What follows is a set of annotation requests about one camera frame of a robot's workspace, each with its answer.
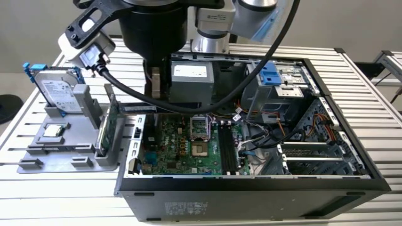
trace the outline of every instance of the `black mount bracket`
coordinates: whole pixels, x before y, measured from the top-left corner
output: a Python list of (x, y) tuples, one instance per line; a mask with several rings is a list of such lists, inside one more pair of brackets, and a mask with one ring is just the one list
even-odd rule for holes
[[(67, 27), (64, 33), (68, 38), (70, 44), (76, 49), (83, 48), (90, 40), (96, 36), (100, 29), (114, 20), (127, 15), (132, 10), (142, 6), (131, 5), (123, 0), (88, 0), (82, 2), (74, 0), (74, 4), (78, 8), (86, 9), (84, 13), (74, 20)], [(223, 0), (179, 0), (174, 4), (179, 4), (183, 7), (201, 7), (201, 8), (223, 8)], [(83, 24), (88, 20), (90, 16), (96, 12), (102, 12), (102, 16), (95, 21), (94, 26), (88, 31), (83, 31)]]
[(354, 62), (366, 77), (372, 80), (385, 69), (381, 63)]

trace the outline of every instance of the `robotic arm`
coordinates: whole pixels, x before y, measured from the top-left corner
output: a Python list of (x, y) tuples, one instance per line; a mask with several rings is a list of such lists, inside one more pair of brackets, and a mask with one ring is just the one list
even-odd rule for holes
[[(214, 106), (199, 109), (177, 107), (167, 100), (171, 86), (170, 55), (187, 41), (187, 8), (195, 7), (198, 37), (194, 52), (227, 53), (229, 33), (253, 38), (267, 32), (274, 22), (277, 0), (74, 0), (84, 13), (67, 27), (59, 45), (68, 60), (79, 67), (96, 71), (126, 93), (145, 102), (177, 113), (206, 113), (219, 109), (243, 90), (259, 73), (290, 27), (299, 0), (294, 1), (285, 28), (270, 49), (266, 60), (257, 67), (239, 87)], [(100, 11), (98, 21), (91, 15)], [(115, 49), (103, 26), (119, 19), (123, 40), (128, 49), (145, 58), (146, 95), (135, 92), (108, 73), (107, 56)]]

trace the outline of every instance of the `slotted metal table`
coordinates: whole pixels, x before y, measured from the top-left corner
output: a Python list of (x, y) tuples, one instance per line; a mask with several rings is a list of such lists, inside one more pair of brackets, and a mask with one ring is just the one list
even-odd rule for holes
[[(143, 92), (143, 62), (115, 39), (108, 69), (131, 88)], [(231, 44), (233, 54), (263, 56), (269, 46)], [(187, 44), (183, 51), (190, 51)], [(309, 58), (333, 94), (361, 142), (392, 186), (392, 192), (331, 220), (247, 222), (161, 222), (161, 225), (402, 225), (402, 117), (342, 51), (331, 48), (281, 47), (277, 57)], [(63, 55), (54, 63), (72, 66)], [(102, 77), (84, 73), (91, 94), (108, 103)], [(115, 89), (118, 100), (138, 101)], [(0, 162), (18, 162), (44, 120), (44, 98), (34, 91), (0, 137)], [(130, 148), (134, 126), (124, 128), (122, 151)], [(19, 174), (16, 165), (0, 166), (0, 225), (135, 225), (123, 198), (114, 197), (118, 170), (96, 173)]]

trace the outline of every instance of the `black cable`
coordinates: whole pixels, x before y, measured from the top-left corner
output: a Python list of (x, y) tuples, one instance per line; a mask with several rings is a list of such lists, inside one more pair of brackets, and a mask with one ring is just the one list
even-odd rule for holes
[(376, 83), (376, 85), (374, 86), (377, 86), (381, 82), (382, 82), (382, 80), (385, 80), (389, 76), (392, 75), (392, 73), (389, 73), (377, 83)]
[(278, 140), (275, 143), (269, 144), (269, 145), (255, 145), (255, 147), (251, 148), (250, 150), (239, 151), (239, 155), (243, 154), (245, 152), (251, 152), (251, 151), (257, 150), (258, 148), (269, 149), (269, 148), (277, 147), (277, 145), (279, 143), (287, 141), (297, 133), (302, 134), (302, 141), (303, 141), (306, 139), (306, 132), (303, 129), (297, 129), (290, 134), (287, 134), (281, 140)]
[(111, 75), (111, 73), (108, 72), (108, 69), (106, 68), (104, 65), (98, 65), (95, 67), (98, 73), (106, 78), (106, 80), (108, 80), (108, 82), (116, 86), (123, 92), (126, 92), (128, 95), (134, 96), (135, 98), (138, 98), (139, 100), (147, 102), (151, 105), (155, 105), (157, 107), (163, 108), (165, 110), (170, 111), (170, 112), (175, 112), (175, 113), (182, 113), (182, 114), (201, 114), (201, 113), (210, 113), (210, 112), (215, 112), (226, 103), (229, 103), (230, 101), (234, 100), (235, 96), (242, 92), (242, 90), (245, 89), (245, 87), (250, 84), (250, 82), (253, 81), (253, 79), (255, 78), (255, 76), (259, 74), (262, 68), (265, 67), (266, 63), (269, 62), (270, 58), (273, 57), (281, 42), (286, 36), (286, 33), (289, 31), (290, 25), (294, 21), (295, 15), (297, 15), (297, 9), (299, 6), (301, 0), (294, 0), (291, 9), (290, 9), (290, 13), (286, 19), (286, 23), (283, 25), (282, 31), (266, 53), (265, 58), (262, 59), (262, 61), (259, 62), (258, 66), (255, 67), (255, 69), (253, 70), (253, 72), (249, 74), (249, 76), (245, 78), (245, 80), (242, 81), (242, 83), (239, 84), (239, 86), (231, 91), (231, 93), (214, 105), (198, 108), (198, 109), (191, 109), (191, 108), (185, 108), (185, 107), (178, 107), (171, 105), (167, 102), (163, 102), (161, 100), (155, 100), (151, 97), (147, 97), (146, 95), (143, 95), (142, 93), (136, 92), (134, 89), (131, 89), (128, 86), (126, 86), (123, 83), (119, 82), (118, 79), (115, 79), (115, 77)]
[(258, 164), (258, 166), (255, 167), (255, 169), (254, 169), (254, 172), (258, 170), (258, 168), (262, 166), (262, 165), (265, 165), (267, 163), (267, 160), (266, 161), (263, 161), (262, 163), (259, 163)]
[(258, 157), (257, 155), (249, 154), (249, 156), (258, 158), (259, 160), (265, 161), (266, 159)]
[(393, 98), (392, 101), (390, 101), (390, 104), (393, 104), (393, 103), (396, 102), (398, 96), (400, 96), (398, 94), (394, 96), (394, 98)]
[(253, 135), (250, 139), (254, 140), (254, 139), (262, 137), (263, 135), (266, 135), (266, 132), (261, 132), (261, 133)]
[(253, 142), (251, 144), (254, 145), (254, 146), (262, 146), (262, 145), (265, 145), (270, 140), (271, 140), (271, 136), (269, 137), (269, 139), (267, 140), (265, 140), (263, 142), (261, 142), (261, 143), (257, 143), (257, 142)]

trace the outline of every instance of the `cable connector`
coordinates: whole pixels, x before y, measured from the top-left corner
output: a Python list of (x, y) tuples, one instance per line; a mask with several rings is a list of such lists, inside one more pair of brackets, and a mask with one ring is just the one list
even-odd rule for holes
[[(90, 31), (90, 29), (95, 26), (95, 22), (92, 19), (87, 19), (84, 23), (82, 24), (82, 29), (84, 31)], [(99, 49), (102, 53), (104, 53), (107, 56), (114, 52), (116, 45), (111, 39), (111, 37), (100, 30), (95, 35), (94, 38), (88, 41), (86, 46), (82, 48), (76, 49), (72, 47), (70, 40), (67, 38), (66, 33), (62, 34), (59, 40), (59, 47), (63, 51), (63, 54), (66, 56), (66, 59), (79, 68), (88, 67), (91, 66), (91, 62), (88, 60), (95, 57), (91, 56), (91, 53), (95, 53)]]
[(95, 71), (98, 65), (107, 65), (111, 62), (106, 52), (96, 44), (91, 45), (79, 57), (84, 64), (84, 68), (87, 70), (91, 69), (92, 71)]
[(331, 120), (322, 120), (319, 123), (319, 125), (333, 125), (333, 121)]

